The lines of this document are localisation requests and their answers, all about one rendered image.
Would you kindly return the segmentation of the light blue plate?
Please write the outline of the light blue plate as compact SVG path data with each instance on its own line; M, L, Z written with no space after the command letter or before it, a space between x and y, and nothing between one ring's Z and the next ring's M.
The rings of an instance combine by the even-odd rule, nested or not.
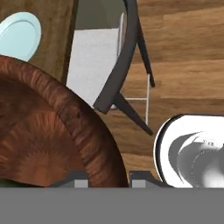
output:
M0 55L29 61L39 47L42 30L30 12L11 14L0 23Z

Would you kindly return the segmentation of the brown wooden bowl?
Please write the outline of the brown wooden bowl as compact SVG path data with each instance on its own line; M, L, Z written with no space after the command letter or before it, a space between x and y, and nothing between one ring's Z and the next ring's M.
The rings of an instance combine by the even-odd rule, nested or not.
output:
M85 171L90 187L129 185L95 111L48 73L0 56L0 187L49 187L72 171Z

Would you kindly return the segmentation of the white round cylinder black rim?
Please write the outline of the white round cylinder black rim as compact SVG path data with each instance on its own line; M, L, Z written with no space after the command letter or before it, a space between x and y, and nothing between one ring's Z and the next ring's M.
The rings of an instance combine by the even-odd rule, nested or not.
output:
M224 188L224 115L181 114L159 129L157 174L176 188Z

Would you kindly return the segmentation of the dark grey chair white seat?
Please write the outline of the dark grey chair white seat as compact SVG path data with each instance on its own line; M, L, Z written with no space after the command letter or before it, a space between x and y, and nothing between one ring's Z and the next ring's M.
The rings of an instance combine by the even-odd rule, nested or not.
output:
M132 98L122 93L134 51L140 50L146 70L146 87L155 86L144 34L138 16L137 0L123 0L125 12L119 26L112 29L76 30L73 35L66 86L91 108L103 114L117 108L147 134L149 120L141 119L132 108Z

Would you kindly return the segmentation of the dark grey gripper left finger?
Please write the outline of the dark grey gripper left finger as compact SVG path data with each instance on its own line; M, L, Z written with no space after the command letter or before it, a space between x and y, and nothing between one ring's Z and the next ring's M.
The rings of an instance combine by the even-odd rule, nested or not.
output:
M88 188L88 175L85 171L71 171L51 187Z

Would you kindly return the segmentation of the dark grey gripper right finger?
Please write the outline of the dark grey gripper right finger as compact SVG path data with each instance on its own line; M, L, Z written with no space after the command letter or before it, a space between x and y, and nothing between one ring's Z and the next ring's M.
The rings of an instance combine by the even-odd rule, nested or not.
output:
M164 182L155 179L150 171L130 171L129 186L131 188L168 187Z

